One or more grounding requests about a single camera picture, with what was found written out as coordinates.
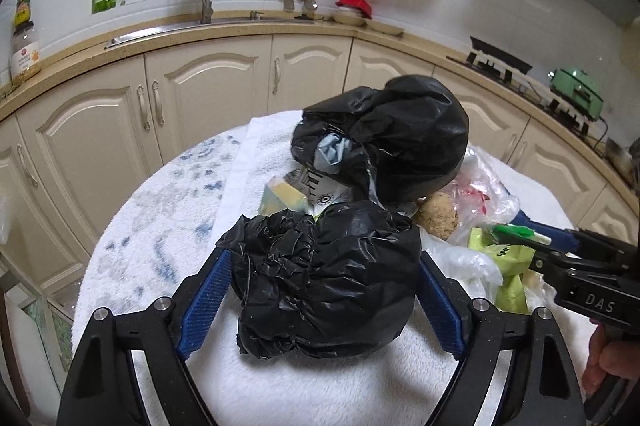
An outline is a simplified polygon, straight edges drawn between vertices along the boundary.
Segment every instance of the sink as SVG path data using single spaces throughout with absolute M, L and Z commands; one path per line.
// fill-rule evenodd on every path
M 150 27 L 149 29 L 142 29 L 129 34 L 124 34 L 116 38 L 112 38 L 107 43 L 105 49 L 110 49 L 123 43 L 129 43 L 142 38 L 148 38 L 150 36 L 158 36 L 160 34 L 167 34 L 169 32 L 181 31 L 183 29 L 193 29 L 198 27 L 211 27 L 215 25 L 231 25 L 235 23 L 313 23 L 313 20 L 297 20 L 294 18 L 278 18 L 271 16 L 263 16 L 259 19 L 252 19 L 249 16 L 239 16 L 236 18 L 214 18 L 211 23 L 201 24 L 199 21 L 188 21 L 183 23 L 173 23 L 171 25 L 161 25 L 158 27 Z

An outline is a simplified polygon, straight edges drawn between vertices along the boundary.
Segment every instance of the white towel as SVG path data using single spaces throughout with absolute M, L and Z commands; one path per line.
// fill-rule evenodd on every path
M 247 128 L 185 152 L 140 187 L 96 247 L 76 310 L 74 346 L 95 308 L 137 311 L 171 295 L 182 278 L 199 270 L 212 244 L 239 215 L 257 213 L 265 183 L 294 167 L 289 146 L 299 120 L 299 112 L 254 119 Z M 562 226 L 568 221 L 539 184 L 509 167 L 500 168 L 498 176 L 515 195 L 535 194 L 523 200 L 530 216 L 545 215 L 547 223 Z M 581 374 L 593 326 L 548 305 Z M 366 358 L 337 361 L 297 352 L 268 361 L 242 356 L 236 345 L 239 313 L 240 302 L 229 291 L 202 349 L 187 363 L 221 426 L 422 426 L 456 366 L 441 351 L 419 306 L 391 344 Z M 134 354 L 152 424 L 164 425 L 143 356 Z M 491 424 L 507 368 L 508 356 L 502 355 L 477 425 Z

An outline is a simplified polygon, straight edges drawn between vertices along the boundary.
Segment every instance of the cabinet door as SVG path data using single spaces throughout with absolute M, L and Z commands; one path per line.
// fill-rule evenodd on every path
M 45 191 L 15 116 L 0 124 L 0 190 L 13 215 L 0 250 L 16 271 L 48 294 L 80 278 L 89 255 Z
M 458 98 L 469 116 L 469 142 L 507 162 L 527 126 L 529 116 L 453 72 L 436 67 L 433 77 Z
M 604 178 L 577 151 L 533 119 L 509 166 L 549 188 L 574 225 L 605 186 Z
M 271 36 L 181 45 L 145 55 L 166 164 L 206 138 L 267 113 Z
M 357 86 L 385 88 L 386 82 L 408 74 L 433 75 L 434 65 L 375 43 L 353 41 L 344 83 L 345 92 Z
M 162 166 L 142 56 L 63 83 L 18 111 L 42 183 L 87 251 Z
M 638 243 L 638 216 L 610 186 L 604 188 L 578 226 L 629 244 Z
M 351 38 L 273 37 L 269 114 L 302 110 L 342 93 Z

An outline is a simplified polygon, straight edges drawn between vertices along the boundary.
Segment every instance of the black plastic bag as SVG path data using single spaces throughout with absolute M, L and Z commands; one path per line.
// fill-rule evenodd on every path
M 291 141 L 293 158 L 309 168 L 329 134 L 350 145 L 336 171 L 321 169 L 357 188 L 360 198 L 411 202 L 431 195 L 458 174 L 468 143 L 466 112 L 439 81 L 425 76 L 390 80 L 384 90 L 361 86 L 310 106 Z
M 242 216 L 217 246 L 232 251 L 238 346 L 257 358 L 367 354 L 414 310 L 420 234 L 370 200 L 329 206 L 317 223 L 290 210 Z

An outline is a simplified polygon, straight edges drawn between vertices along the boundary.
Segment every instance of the gas stove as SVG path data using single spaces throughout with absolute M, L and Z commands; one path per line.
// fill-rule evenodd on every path
M 447 59 L 508 88 L 553 117 L 591 147 L 587 139 L 590 120 L 547 86 L 527 78 L 531 65 L 477 38 L 472 37 L 471 44 L 473 50 L 465 61 L 451 56 L 447 56 Z

